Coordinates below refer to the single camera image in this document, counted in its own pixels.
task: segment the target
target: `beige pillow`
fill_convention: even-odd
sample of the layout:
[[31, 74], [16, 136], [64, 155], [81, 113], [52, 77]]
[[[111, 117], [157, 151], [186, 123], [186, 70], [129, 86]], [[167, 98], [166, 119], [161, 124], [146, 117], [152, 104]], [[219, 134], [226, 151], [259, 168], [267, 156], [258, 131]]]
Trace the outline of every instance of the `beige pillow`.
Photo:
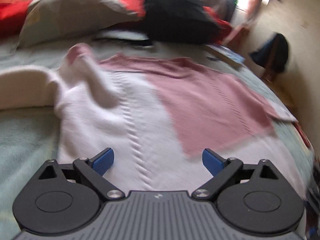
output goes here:
[[116, 23], [139, 20], [119, 0], [33, 0], [19, 47], [93, 33]]

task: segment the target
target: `blue gripper pad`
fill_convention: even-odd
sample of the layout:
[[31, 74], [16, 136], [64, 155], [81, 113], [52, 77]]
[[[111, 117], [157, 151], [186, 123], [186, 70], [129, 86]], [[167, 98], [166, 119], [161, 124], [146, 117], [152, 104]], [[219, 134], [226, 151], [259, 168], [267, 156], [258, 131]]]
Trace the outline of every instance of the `blue gripper pad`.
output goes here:
[[113, 149], [107, 148], [90, 159], [88, 165], [102, 176], [111, 167], [114, 158]]
[[205, 149], [202, 152], [202, 163], [213, 176], [216, 176], [225, 168], [227, 160], [214, 151]]

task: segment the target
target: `hanging clothing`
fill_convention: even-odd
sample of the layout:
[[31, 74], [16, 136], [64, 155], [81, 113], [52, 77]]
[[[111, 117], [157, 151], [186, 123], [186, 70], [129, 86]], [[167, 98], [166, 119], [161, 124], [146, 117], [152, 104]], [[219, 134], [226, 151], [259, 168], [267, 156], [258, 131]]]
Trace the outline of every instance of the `hanging clothing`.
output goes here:
[[276, 73], [282, 73], [285, 71], [285, 64], [289, 57], [289, 44], [282, 34], [276, 33], [273, 38], [267, 41], [259, 50], [252, 52], [249, 55], [255, 64], [266, 68], [266, 64], [272, 54], [271, 51], [273, 46], [276, 47], [271, 69]]

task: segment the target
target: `black jacket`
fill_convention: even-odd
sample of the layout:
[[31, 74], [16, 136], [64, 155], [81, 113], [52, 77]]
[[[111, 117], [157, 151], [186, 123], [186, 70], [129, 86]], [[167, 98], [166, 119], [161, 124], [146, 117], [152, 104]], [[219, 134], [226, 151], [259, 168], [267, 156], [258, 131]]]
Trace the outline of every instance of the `black jacket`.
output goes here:
[[282, 34], [276, 33], [262, 48], [249, 55], [255, 64], [265, 68], [274, 44], [276, 44], [276, 53], [271, 64], [271, 69], [277, 73], [282, 73], [285, 71], [285, 64], [289, 57], [289, 44]]
[[143, 30], [151, 40], [206, 44], [218, 35], [200, 0], [144, 1]]

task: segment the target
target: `wall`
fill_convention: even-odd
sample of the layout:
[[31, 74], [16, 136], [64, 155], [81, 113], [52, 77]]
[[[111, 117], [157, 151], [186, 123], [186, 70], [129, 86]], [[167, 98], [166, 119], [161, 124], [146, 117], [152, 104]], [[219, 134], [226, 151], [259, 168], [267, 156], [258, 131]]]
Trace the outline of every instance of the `wall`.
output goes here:
[[276, 82], [292, 96], [296, 116], [320, 155], [320, 0], [271, 0], [250, 33], [241, 54], [246, 65], [260, 76], [263, 69], [247, 56], [273, 32], [282, 33], [290, 44], [287, 72]]

